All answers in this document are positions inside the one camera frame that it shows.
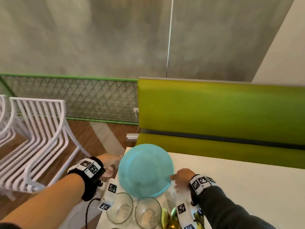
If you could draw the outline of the person's left hand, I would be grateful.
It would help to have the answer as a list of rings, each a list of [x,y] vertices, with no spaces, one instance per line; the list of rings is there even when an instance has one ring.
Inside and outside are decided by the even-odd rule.
[[[103,163],[105,168],[106,166],[110,166],[112,164],[115,164],[116,162],[120,162],[122,157],[123,155],[111,155],[108,153],[104,153],[102,155],[97,156],[97,159]],[[105,173],[102,175],[102,179],[106,179]]]

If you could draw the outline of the person's right hand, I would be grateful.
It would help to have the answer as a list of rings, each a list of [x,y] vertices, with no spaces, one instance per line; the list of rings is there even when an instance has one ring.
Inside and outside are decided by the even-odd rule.
[[[196,176],[192,170],[183,168],[177,171],[176,174],[179,174],[182,179],[182,189],[181,191],[176,191],[176,193],[181,194],[182,192],[186,192],[187,190],[193,191],[193,188],[190,185],[190,181],[193,177]]]

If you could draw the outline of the blue glass plate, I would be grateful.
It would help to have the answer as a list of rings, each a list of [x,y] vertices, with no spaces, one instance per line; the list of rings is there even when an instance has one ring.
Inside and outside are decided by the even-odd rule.
[[[146,198],[165,192],[173,173],[173,162],[166,150],[153,144],[141,144],[125,152],[117,175],[125,192],[135,198]]]

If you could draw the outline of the person's right forearm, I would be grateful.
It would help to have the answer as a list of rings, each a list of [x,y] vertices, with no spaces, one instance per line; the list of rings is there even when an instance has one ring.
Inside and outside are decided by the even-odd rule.
[[[198,201],[212,229],[276,229],[235,204],[220,187],[206,188],[198,195]]]

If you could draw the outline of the person's left forearm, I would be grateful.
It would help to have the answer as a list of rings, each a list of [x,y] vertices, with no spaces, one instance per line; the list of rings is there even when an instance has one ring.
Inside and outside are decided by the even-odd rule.
[[[82,177],[68,174],[9,213],[0,229],[58,229],[84,191]]]

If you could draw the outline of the black marker wristband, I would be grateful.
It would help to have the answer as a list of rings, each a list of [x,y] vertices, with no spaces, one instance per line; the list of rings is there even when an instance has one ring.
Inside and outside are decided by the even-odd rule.
[[[101,186],[101,176],[106,172],[104,164],[97,157],[84,158],[70,167],[67,175],[75,173],[82,178],[85,190],[81,197],[83,201],[92,200],[96,190]]]
[[[191,205],[197,206],[199,204],[199,197],[205,189],[211,186],[218,186],[211,178],[201,174],[196,174],[189,181],[189,190],[191,196]]]

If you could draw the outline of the clear glass bowl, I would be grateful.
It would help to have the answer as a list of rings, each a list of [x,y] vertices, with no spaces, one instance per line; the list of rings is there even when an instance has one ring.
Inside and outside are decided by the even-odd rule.
[[[128,193],[117,193],[106,215],[111,223],[116,225],[123,224],[131,217],[133,208],[133,199]]]
[[[135,222],[140,229],[155,229],[161,221],[162,208],[153,197],[142,198],[135,207]]]

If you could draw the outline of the yellow-green glass dish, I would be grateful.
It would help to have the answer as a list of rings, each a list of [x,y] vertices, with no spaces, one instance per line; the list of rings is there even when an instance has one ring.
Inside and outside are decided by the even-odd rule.
[[[171,218],[166,208],[161,208],[161,226],[162,229],[181,229],[177,220]]]

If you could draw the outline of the white slatted metal chair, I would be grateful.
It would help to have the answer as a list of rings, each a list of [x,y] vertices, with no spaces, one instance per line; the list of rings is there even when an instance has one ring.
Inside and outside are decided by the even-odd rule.
[[[33,194],[56,183],[79,151],[86,157],[90,154],[78,142],[67,122],[65,100],[7,98],[11,107],[9,123],[16,132],[13,140],[17,136],[24,139],[0,158],[0,196],[14,201],[13,192]],[[40,183],[39,178],[63,154],[70,139],[76,146],[72,154],[49,184]]]
[[[11,142],[16,132],[10,126],[11,107],[6,95],[0,95],[0,148]]]

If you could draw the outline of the green upholstered bench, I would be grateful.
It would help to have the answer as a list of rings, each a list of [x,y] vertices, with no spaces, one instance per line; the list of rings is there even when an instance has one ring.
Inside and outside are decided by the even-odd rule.
[[[136,145],[305,169],[305,86],[141,77]]]

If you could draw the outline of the thin metal pole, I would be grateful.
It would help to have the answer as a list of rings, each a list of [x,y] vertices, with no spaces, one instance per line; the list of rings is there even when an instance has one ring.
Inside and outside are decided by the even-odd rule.
[[[169,37],[168,37],[168,47],[167,47],[167,59],[166,59],[166,75],[165,75],[166,78],[167,78],[167,73],[168,73],[169,55],[170,55],[170,40],[171,40],[171,31],[172,31],[173,5],[174,5],[174,0],[171,0]]]

